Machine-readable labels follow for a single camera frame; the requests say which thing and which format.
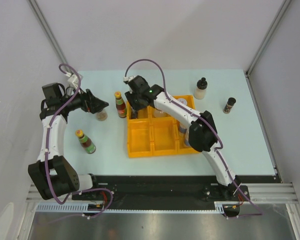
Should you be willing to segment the tall red sauce bottle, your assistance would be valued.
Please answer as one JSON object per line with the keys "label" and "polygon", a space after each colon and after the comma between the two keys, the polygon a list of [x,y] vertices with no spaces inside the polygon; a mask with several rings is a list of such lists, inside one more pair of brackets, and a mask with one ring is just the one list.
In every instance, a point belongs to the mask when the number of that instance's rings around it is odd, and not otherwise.
{"label": "tall red sauce bottle", "polygon": [[120,91],[114,93],[115,105],[120,118],[127,117],[127,107]]}

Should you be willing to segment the clear flask-shaped glass jar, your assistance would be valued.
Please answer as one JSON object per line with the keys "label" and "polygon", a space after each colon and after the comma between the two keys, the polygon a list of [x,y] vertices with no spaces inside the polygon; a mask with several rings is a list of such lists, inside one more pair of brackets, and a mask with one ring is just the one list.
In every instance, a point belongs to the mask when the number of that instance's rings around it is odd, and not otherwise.
{"label": "clear flask-shaped glass jar", "polygon": [[167,113],[162,111],[162,110],[158,110],[156,108],[153,110],[153,117],[154,118],[165,118],[167,116],[168,116]]}

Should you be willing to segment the blue-label pearl jar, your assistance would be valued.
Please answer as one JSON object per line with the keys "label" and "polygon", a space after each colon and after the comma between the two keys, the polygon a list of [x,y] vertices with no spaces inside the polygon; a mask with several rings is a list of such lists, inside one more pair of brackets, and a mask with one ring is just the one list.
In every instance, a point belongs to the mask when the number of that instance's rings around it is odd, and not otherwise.
{"label": "blue-label pearl jar", "polygon": [[191,147],[191,145],[190,145],[187,138],[184,139],[184,145],[187,146],[187,147]]}
{"label": "blue-label pearl jar", "polygon": [[188,128],[184,126],[182,123],[179,124],[178,132],[180,136],[183,136],[186,139],[188,138]]}

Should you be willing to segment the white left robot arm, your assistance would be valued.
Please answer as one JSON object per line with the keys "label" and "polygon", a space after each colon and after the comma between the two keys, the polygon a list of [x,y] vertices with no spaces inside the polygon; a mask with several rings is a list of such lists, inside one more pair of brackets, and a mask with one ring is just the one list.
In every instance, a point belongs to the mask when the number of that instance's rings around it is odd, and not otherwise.
{"label": "white left robot arm", "polygon": [[71,111],[81,109],[96,114],[109,103],[95,97],[89,89],[69,96],[60,83],[42,87],[44,100],[39,115],[43,125],[41,150],[35,163],[28,166],[28,174],[44,200],[77,191],[90,200],[100,196],[101,188],[93,183],[91,174],[79,175],[64,157],[64,134]]}

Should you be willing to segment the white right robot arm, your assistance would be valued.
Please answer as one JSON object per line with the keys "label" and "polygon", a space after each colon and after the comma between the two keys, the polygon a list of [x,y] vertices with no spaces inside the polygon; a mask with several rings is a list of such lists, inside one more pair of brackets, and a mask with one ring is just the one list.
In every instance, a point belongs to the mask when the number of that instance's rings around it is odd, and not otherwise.
{"label": "white right robot arm", "polygon": [[149,86],[140,75],[124,76],[123,82],[129,86],[125,97],[134,110],[152,107],[174,117],[187,128],[188,143],[207,159],[218,184],[222,186],[221,196],[227,201],[237,197],[242,182],[228,166],[221,153],[223,143],[218,136],[212,114],[207,110],[199,112],[181,103],[157,84]]}

